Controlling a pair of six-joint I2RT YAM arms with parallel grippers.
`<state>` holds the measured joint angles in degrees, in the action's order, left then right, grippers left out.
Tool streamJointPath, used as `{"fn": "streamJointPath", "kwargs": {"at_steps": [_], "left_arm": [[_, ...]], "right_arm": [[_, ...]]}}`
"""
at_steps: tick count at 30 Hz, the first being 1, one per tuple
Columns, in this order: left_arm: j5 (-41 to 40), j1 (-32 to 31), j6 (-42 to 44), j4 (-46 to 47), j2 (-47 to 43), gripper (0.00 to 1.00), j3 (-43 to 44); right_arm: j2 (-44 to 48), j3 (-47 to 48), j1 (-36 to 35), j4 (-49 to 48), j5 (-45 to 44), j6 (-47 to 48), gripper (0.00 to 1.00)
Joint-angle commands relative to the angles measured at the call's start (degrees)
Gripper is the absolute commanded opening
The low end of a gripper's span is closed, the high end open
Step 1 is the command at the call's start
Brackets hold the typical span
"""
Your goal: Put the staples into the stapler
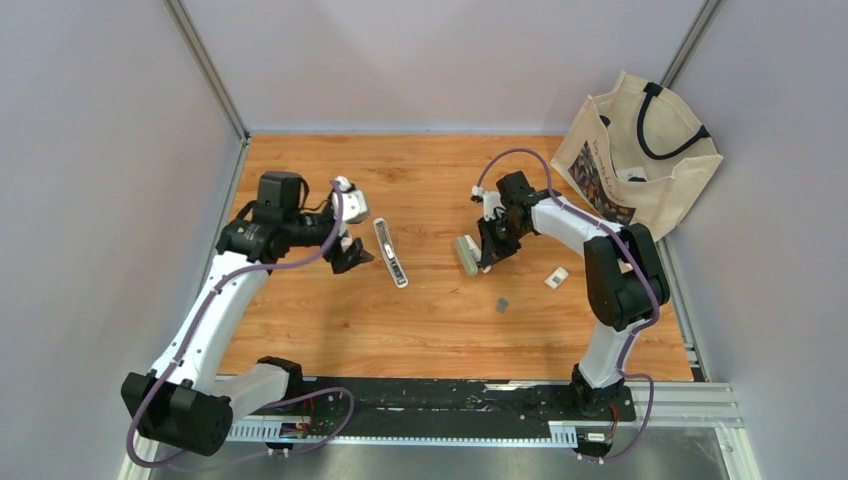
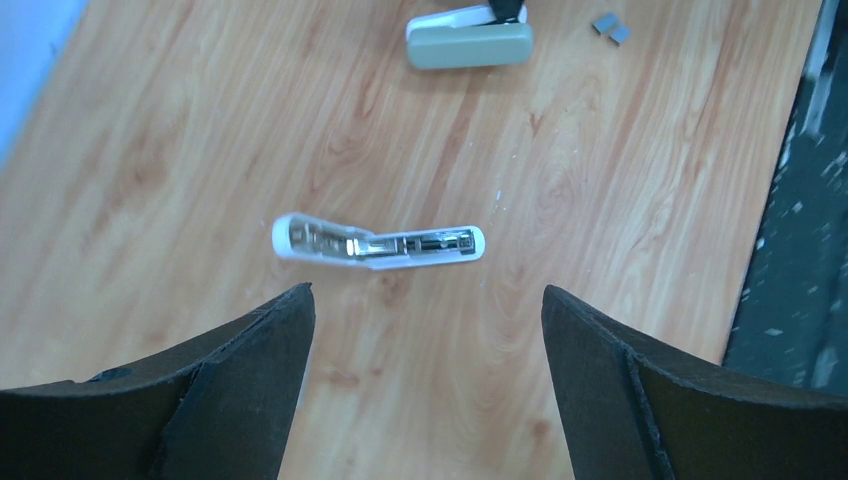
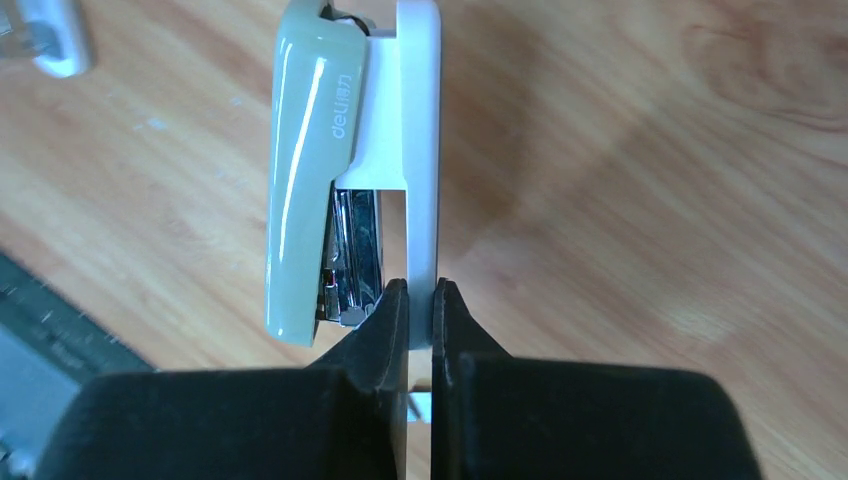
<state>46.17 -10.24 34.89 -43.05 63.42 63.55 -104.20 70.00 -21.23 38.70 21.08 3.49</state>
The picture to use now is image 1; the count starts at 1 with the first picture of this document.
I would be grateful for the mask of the grey green stapler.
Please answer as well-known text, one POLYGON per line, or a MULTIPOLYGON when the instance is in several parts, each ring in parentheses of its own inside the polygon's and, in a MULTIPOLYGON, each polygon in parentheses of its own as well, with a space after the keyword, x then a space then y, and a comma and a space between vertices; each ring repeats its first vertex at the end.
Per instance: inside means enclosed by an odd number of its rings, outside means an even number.
POLYGON ((461 235, 453 240, 453 248, 459 262, 468 276, 480 273, 482 251, 470 235, 461 235))

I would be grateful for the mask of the white staple tray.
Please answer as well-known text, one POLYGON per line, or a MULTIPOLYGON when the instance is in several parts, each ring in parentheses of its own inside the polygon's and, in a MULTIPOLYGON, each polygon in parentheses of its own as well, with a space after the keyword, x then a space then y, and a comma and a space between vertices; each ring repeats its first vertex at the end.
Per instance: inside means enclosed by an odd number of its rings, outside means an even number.
POLYGON ((556 290, 569 277, 569 272, 563 267, 557 267, 545 280, 545 285, 551 290, 556 290))

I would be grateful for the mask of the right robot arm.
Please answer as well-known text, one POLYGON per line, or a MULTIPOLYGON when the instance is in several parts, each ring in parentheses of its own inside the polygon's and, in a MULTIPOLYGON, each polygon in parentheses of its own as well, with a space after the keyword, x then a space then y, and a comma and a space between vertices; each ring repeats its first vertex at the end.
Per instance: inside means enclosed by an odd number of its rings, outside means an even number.
POLYGON ((639 331, 656 320, 670 297, 652 235, 642 224, 622 226, 591 215, 556 191, 537 191, 521 171, 496 186, 494 191, 473 186, 471 198, 483 206, 480 239, 461 236, 455 250, 469 275, 514 255, 527 234, 554 238, 583 258, 596 324, 573 368, 570 403, 579 416, 596 418, 623 389, 623 366, 639 331))

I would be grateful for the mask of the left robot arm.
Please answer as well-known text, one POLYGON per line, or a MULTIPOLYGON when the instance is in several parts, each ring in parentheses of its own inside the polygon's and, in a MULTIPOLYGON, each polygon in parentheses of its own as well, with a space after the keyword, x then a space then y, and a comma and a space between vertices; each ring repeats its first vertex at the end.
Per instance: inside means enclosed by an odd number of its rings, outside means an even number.
POLYGON ((348 231, 370 214, 365 193, 344 176, 332 180, 316 208, 305 204, 309 192, 297 173, 260 177, 255 199, 221 230, 205 283, 171 343, 146 373, 126 376, 121 397, 131 423, 125 447, 134 463, 162 464, 140 457, 136 437, 180 455, 209 457, 242 418, 270 408, 290 415, 310 404, 302 367, 290 360, 265 356, 244 374, 217 378, 247 307, 274 272, 323 259, 342 274, 373 259, 348 231))

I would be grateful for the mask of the white stapler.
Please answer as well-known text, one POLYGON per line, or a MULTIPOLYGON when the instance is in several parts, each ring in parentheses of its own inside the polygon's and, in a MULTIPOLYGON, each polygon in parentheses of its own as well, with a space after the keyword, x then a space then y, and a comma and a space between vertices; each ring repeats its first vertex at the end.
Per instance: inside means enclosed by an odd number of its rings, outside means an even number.
POLYGON ((387 221, 382 218, 376 218, 373 221, 373 226, 377 240, 380 246, 383 260, 392 277, 392 280, 397 288, 405 288, 408 286, 408 277, 397 257, 387 221))

